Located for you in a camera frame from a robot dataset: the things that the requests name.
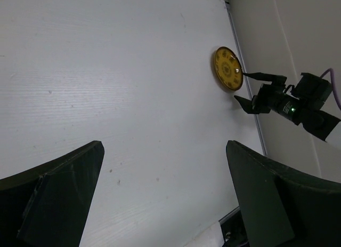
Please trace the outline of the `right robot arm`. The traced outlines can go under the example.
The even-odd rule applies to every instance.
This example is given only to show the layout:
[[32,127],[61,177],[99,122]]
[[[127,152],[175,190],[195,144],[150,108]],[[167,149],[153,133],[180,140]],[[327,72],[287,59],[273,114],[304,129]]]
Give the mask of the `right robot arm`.
[[286,85],[287,78],[281,75],[265,73],[243,73],[244,76],[262,84],[257,95],[251,100],[235,96],[241,108],[247,114],[268,114],[274,111],[295,125],[303,128],[322,141],[340,123],[340,119],[321,110],[332,93],[332,84],[322,77],[301,73],[301,80],[296,86]]

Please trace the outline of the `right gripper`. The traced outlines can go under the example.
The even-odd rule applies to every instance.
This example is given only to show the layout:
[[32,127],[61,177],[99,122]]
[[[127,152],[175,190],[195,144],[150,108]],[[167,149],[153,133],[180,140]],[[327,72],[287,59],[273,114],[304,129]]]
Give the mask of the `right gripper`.
[[268,114],[274,111],[286,119],[298,118],[298,99],[284,93],[287,77],[266,73],[245,73],[244,76],[257,81],[271,82],[262,84],[252,100],[235,95],[234,98],[247,114]]

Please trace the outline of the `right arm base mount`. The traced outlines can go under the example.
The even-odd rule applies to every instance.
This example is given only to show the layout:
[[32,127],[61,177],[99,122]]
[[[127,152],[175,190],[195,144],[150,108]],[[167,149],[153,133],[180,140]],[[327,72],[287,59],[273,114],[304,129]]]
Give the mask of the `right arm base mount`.
[[222,247],[250,247],[239,206],[223,217],[219,223],[224,240]]

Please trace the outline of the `yellow brown plate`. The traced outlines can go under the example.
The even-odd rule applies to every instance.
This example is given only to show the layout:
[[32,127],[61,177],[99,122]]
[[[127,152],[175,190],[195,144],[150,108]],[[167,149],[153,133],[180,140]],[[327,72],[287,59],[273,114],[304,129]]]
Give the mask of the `yellow brown plate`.
[[219,47],[214,53],[213,63],[215,74],[225,88],[237,91],[242,87],[242,66],[230,48]]

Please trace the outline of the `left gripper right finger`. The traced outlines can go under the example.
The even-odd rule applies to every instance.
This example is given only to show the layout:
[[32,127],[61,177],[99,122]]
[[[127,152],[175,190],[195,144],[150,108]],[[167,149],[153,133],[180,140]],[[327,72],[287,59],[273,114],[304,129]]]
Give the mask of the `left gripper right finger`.
[[340,246],[340,184],[237,141],[226,156],[250,246]]

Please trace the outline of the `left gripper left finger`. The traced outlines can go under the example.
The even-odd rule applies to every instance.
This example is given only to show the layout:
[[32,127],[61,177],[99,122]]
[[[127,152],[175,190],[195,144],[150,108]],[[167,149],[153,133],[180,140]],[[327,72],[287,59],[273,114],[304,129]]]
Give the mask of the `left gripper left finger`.
[[103,158],[92,141],[1,179],[1,246],[79,246]]

